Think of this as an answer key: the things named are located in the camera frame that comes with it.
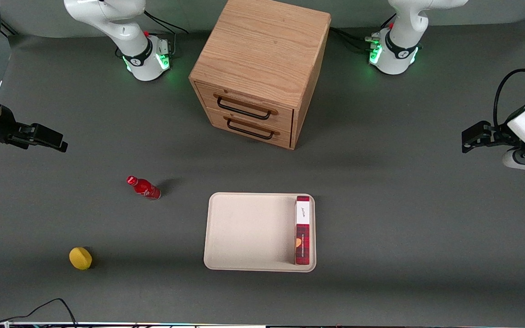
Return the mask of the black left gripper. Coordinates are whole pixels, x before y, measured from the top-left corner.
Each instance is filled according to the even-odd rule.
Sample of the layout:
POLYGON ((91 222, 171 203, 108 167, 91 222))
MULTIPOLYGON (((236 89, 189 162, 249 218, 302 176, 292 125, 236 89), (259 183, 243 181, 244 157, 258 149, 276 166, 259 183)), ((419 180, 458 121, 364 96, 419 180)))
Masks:
POLYGON ((461 152, 478 147, 519 147, 519 138, 506 125, 492 126, 488 121, 479 121, 461 133, 461 152))

